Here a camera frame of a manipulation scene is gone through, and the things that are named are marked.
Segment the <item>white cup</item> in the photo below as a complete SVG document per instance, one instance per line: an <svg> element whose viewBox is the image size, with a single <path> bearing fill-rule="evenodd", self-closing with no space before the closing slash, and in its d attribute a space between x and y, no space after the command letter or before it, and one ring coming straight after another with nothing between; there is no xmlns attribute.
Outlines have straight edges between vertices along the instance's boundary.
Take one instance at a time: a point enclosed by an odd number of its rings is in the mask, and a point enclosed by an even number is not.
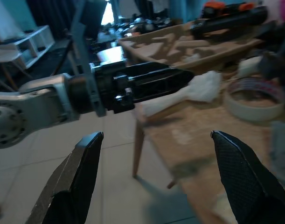
<svg viewBox="0 0 285 224"><path fill-rule="evenodd" d="M242 60L237 69L237 78L249 77L252 74L258 73L258 64L261 62L262 56L252 57Z"/></svg>

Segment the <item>white tissue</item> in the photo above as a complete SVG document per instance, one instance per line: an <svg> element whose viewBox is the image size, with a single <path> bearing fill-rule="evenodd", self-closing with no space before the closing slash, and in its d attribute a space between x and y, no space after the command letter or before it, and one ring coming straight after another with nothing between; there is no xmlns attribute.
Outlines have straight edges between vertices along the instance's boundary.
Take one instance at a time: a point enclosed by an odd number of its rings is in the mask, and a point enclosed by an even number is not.
<svg viewBox="0 0 285 224"><path fill-rule="evenodd" d="M143 114L149 117L185 100L211 103L219 95L221 81L219 72L197 75L186 87L173 94L142 102Z"/></svg>

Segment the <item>wooden table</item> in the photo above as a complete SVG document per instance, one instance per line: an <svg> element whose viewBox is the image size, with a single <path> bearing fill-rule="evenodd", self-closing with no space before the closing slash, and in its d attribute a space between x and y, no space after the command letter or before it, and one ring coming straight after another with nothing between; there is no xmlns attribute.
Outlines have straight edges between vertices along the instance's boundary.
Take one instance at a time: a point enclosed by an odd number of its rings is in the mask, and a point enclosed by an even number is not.
<svg viewBox="0 0 285 224"><path fill-rule="evenodd" d="M132 175L137 175L147 134L169 169L172 183L181 185L203 224L238 224L221 182L212 131L232 135L251 147L275 176L270 164L271 123L285 123L285 107L282 114L267 121L253 122L235 117L223 104L224 91L234 80L237 79L221 81L219 95L211 103L185 100L151 117L143 114L142 104L136 109Z"/></svg>

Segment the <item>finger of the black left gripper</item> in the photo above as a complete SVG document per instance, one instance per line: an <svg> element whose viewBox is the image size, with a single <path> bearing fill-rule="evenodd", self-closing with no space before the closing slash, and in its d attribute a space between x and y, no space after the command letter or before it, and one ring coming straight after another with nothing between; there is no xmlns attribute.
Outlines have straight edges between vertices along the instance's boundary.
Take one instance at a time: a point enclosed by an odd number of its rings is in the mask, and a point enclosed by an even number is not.
<svg viewBox="0 0 285 224"><path fill-rule="evenodd" d="M173 94L186 87L193 76L170 76L152 81L136 82L132 87L133 102L140 103Z"/></svg>
<svg viewBox="0 0 285 224"><path fill-rule="evenodd" d="M183 75L187 79L193 79L194 73L188 70L182 70L175 67L170 67L159 62L147 62L136 65L131 65L125 68L125 73L131 77L136 77L146 74L161 73L163 75Z"/></svg>

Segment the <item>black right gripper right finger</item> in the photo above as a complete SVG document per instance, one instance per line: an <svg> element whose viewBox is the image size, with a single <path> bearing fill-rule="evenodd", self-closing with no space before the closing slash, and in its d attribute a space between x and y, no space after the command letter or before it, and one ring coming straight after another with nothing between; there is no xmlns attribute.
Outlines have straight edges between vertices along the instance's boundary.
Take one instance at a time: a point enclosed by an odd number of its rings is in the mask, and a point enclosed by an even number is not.
<svg viewBox="0 0 285 224"><path fill-rule="evenodd" d="M285 190L252 148L221 131L212 131L211 138L237 223L285 224Z"/></svg>

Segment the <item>white open shelf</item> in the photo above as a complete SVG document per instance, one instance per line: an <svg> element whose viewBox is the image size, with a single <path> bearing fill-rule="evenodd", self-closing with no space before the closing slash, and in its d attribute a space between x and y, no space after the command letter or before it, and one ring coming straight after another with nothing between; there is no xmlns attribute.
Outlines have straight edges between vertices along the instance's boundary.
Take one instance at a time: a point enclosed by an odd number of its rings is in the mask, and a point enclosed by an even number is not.
<svg viewBox="0 0 285 224"><path fill-rule="evenodd" d="M22 39L0 45L0 49L17 50L21 56L17 63L23 69L29 69L55 44L55 40L48 25L38 27Z"/></svg>

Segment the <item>brown cardboard tray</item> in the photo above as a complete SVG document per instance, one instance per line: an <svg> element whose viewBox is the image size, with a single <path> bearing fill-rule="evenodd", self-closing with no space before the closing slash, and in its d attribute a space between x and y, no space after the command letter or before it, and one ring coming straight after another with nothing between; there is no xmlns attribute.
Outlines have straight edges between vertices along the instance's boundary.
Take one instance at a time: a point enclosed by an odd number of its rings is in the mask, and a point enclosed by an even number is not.
<svg viewBox="0 0 285 224"><path fill-rule="evenodd" d="M159 62L197 75L221 71L262 43L255 38L256 27L213 31L198 40L190 32L192 25L193 22L188 22L118 42L131 64Z"/></svg>

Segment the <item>pale blue container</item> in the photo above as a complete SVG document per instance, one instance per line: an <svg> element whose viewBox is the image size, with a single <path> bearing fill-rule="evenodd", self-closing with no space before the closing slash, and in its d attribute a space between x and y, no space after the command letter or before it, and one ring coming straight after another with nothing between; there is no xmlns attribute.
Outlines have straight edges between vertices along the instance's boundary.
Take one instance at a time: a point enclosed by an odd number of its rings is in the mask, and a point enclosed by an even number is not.
<svg viewBox="0 0 285 224"><path fill-rule="evenodd" d="M277 179L285 186L285 123L271 123L271 169Z"/></svg>

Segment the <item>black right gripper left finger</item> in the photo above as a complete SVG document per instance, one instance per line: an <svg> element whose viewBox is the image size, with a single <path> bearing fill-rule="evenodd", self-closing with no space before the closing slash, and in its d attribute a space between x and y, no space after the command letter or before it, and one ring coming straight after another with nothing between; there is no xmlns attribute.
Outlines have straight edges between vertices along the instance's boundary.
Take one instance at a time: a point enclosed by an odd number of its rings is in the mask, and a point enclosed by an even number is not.
<svg viewBox="0 0 285 224"><path fill-rule="evenodd" d="M75 145L48 179L25 224L85 224L103 139L103 132L95 132Z"/></svg>

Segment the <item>dark bulky object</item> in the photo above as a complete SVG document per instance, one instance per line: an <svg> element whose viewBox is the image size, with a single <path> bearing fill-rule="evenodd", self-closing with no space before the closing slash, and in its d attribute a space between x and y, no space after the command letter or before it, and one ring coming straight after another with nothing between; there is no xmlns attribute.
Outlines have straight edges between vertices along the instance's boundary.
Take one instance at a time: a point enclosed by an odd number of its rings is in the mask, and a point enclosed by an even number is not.
<svg viewBox="0 0 285 224"><path fill-rule="evenodd" d="M277 78L285 86L285 22L278 25L271 21L262 25L257 38L267 44L258 64L259 72L265 79Z"/></svg>

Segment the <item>black and orange tool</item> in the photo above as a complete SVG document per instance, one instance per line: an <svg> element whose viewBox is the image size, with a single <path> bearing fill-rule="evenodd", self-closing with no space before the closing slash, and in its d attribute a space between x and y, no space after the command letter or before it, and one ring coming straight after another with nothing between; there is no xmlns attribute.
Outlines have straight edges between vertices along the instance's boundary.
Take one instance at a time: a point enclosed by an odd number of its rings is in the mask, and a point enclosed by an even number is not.
<svg viewBox="0 0 285 224"><path fill-rule="evenodd" d="M225 4L221 1L208 1L202 8L201 17L191 25L191 35L196 39L204 34L237 27L258 26L266 21L266 6L256 6L251 2Z"/></svg>

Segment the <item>white chair with wooden legs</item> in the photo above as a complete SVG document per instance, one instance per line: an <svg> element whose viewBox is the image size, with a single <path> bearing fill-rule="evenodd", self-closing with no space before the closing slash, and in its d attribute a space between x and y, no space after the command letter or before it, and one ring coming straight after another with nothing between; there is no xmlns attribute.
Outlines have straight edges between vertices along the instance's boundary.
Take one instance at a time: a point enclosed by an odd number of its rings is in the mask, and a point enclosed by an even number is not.
<svg viewBox="0 0 285 224"><path fill-rule="evenodd" d="M6 68L6 63L11 63L13 66L15 66L20 71L23 71L19 64L17 63L17 59L21 56L21 53L17 50L9 50L9 49L0 49L0 66L1 70L3 71L3 74L5 75L7 81L12 86L12 91L17 91L18 87L15 84L14 80L12 79L12 76L10 75L9 71Z"/></svg>

